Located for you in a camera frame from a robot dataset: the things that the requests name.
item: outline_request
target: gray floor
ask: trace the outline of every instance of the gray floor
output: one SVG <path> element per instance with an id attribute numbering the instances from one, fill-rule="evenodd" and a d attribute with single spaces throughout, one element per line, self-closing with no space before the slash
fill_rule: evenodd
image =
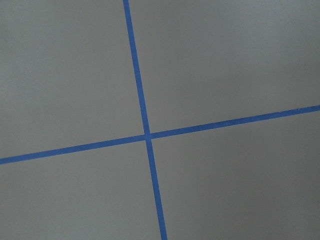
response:
<path id="1" fill-rule="evenodd" d="M 318 0 L 130 7 L 152 133 L 320 104 Z M 168 239 L 318 240 L 319 122 L 153 139 Z M 0 159 L 143 134 L 121 0 L 0 1 Z M 161 239 L 144 141 L 0 182 L 1 240 Z"/>

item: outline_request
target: blue stripe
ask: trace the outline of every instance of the blue stripe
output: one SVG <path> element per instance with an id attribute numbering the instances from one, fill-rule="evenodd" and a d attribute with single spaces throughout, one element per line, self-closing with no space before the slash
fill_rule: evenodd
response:
<path id="1" fill-rule="evenodd" d="M 178 128 L 178 129 L 173 129 L 168 131 L 160 131 L 160 132 L 151 133 L 151 138 L 158 139 L 158 138 L 164 138 L 164 137 L 169 137 L 174 135 L 194 133 L 194 132 L 210 130 L 210 129 L 224 128 L 224 127 L 229 127 L 233 125 L 253 123 L 253 122 L 258 122 L 258 121 L 263 121 L 268 119 L 277 119 L 277 118 L 283 118 L 283 117 L 293 116 L 298 114 L 312 113 L 316 111 L 320 111 L 320 105 L 308 106 L 308 107 L 297 108 L 297 109 L 292 109 L 287 111 L 267 113 L 267 114 L 262 114 L 257 116 L 237 118 L 233 120 L 220 121 L 220 122 L 202 124 L 197 126 L 183 127 L 183 128 Z"/>
<path id="2" fill-rule="evenodd" d="M 150 167 L 150 173 L 151 173 L 155 207 L 156 207 L 156 212 L 158 216 L 160 235 L 162 240 L 167 240 L 168 239 L 167 230 L 166 230 L 164 212 L 163 212 L 162 203 L 161 203 L 161 195 L 160 195 L 158 176 L 157 176 L 157 170 L 156 170 L 155 155 L 154 155 L 154 150 L 153 150 L 152 140 L 150 135 L 147 107 L 146 107 L 145 95 L 144 95 L 144 90 L 143 90 L 143 85 L 141 80 L 134 28 L 132 25 L 132 19 L 131 19 L 131 13 L 130 13 L 129 0 L 123 0 L 123 6 L 124 6 L 124 14 L 125 14 L 125 20 L 126 20 L 126 27 L 128 30 L 128 37 L 129 37 L 129 43 L 130 43 L 130 49 L 131 49 L 131 57 L 132 57 L 132 63 L 133 63 L 136 88 L 137 88 L 138 98 L 140 103 L 142 124 L 143 124 L 143 130 L 145 135 L 145 144 L 146 144 L 148 160 L 149 160 L 149 167 Z"/>
<path id="3" fill-rule="evenodd" d="M 70 154 L 70 153 L 81 152 L 81 151 L 92 150 L 92 149 L 105 148 L 105 147 L 121 145 L 121 144 L 140 142 L 144 140 L 145 140 L 144 135 L 138 135 L 138 136 L 118 138 L 118 139 L 108 140 L 108 141 L 94 142 L 94 143 L 78 145 L 78 146 L 70 146 L 70 147 L 59 148 L 55 150 L 35 152 L 35 153 L 24 154 L 19 156 L 5 157 L 5 158 L 0 158 L 0 165 L 32 160 L 32 159 L 46 158 L 46 157 L 62 155 L 62 154 Z"/>

